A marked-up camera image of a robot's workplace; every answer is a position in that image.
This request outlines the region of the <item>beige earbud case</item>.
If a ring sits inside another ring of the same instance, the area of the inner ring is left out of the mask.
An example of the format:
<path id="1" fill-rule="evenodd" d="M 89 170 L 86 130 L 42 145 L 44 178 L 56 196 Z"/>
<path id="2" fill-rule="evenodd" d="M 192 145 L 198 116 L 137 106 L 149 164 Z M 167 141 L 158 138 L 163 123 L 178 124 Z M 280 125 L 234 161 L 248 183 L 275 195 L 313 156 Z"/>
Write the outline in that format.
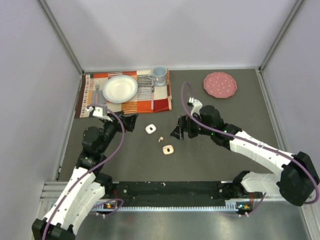
<path id="1" fill-rule="evenodd" d="M 172 145 L 165 145 L 163 148 L 162 148 L 162 152 L 164 155 L 171 155 L 174 153 L 174 147 Z"/>

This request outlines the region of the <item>white earbud case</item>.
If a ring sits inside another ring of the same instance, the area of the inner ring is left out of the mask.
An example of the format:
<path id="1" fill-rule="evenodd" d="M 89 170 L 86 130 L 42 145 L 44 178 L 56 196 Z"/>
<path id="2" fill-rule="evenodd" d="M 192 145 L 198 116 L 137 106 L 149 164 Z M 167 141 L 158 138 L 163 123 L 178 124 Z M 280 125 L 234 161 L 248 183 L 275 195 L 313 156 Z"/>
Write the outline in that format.
<path id="1" fill-rule="evenodd" d="M 146 128 L 145 131 L 147 134 L 153 134 L 157 130 L 156 126 L 154 124 L 149 124 Z"/>

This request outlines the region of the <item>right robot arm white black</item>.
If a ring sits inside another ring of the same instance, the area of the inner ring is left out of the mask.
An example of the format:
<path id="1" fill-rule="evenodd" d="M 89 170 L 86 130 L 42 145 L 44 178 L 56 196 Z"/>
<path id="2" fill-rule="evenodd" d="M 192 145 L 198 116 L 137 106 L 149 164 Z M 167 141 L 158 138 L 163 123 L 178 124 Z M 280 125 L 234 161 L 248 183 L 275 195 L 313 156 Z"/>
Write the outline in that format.
<path id="1" fill-rule="evenodd" d="M 225 123 L 220 112 L 212 105 L 193 106 L 192 115 L 178 118 L 171 136 L 183 140 L 184 134 L 192 139 L 209 136 L 218 146 L 243 155 L 267 168 L 270 173 L 244 170 L 233 179 L 233 192 L 245 198 L 253 192 L 281 195 L 295 206 L 306 204 L 316 191 L 320 178 L 308 154 L 290 153 L 274 148 L 247 134 L 240 127 Z"/>

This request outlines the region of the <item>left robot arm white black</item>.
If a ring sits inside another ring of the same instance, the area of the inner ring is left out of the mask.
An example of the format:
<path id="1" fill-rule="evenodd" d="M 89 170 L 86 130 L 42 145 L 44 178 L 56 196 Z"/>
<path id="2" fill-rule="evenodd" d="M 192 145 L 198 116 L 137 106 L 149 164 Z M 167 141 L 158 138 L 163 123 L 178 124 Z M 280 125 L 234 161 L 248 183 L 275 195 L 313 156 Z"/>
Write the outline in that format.
<path id="1" fill-rule="evenodd" d="M 72 175 L 51 209 L 32 224 L 36 240 L 74 240 L 78 230 L 99 199 L 114 191 L 111 176 L 101 173 L 108 158 L 105 151 L 116 133 L 132 132 L 138 115 L 107 114 L 102 127 L 90 126 L 83 132 L 82 151 Z"/>

